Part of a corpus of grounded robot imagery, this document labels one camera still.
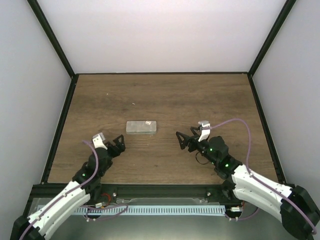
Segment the grey glasses case green inside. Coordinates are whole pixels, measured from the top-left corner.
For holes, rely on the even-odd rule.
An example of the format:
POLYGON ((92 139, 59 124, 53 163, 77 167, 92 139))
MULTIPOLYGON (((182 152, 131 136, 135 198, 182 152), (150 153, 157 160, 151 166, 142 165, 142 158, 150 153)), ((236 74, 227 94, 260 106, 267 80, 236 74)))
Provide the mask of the grey glasses case green inside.
POLYGON ((131 120, 126 122, 128 135, 152 135, 157 132, 155 120, 131 120))

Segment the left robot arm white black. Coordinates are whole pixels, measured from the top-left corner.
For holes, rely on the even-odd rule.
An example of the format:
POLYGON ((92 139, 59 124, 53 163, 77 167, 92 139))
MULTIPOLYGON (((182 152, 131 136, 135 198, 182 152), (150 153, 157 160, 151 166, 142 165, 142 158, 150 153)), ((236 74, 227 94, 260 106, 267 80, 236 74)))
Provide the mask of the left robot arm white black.
POLYGON ((112 166, 113 159, 126 150, 124 136, 119 135, 111 143, 106 142, 100 132, 92 137, 91 142, 84 143, 92 150, 88 160, 44 207, 14 221, 11 240, 49 240, 75 210, 101 198, 101 178, 112 166))

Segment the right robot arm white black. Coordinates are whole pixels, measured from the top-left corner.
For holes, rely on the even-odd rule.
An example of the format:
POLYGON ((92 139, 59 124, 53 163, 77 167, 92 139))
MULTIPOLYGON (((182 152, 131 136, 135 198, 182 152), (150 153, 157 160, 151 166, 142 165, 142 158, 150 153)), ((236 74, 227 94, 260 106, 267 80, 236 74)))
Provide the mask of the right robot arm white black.
POLYGON ((223 198, 248 202, 269 213, 282 223, 284 229, 298 240, 311 240, 320 222, 320 210, 309 192, 294 184, 281 184, 247 167, 229 154, 229 147, 221 136, 209 137, 191 127, 192 135, 176 132, 181 149, 197 151, 214 165, 216 174, 224 180, 223 198))

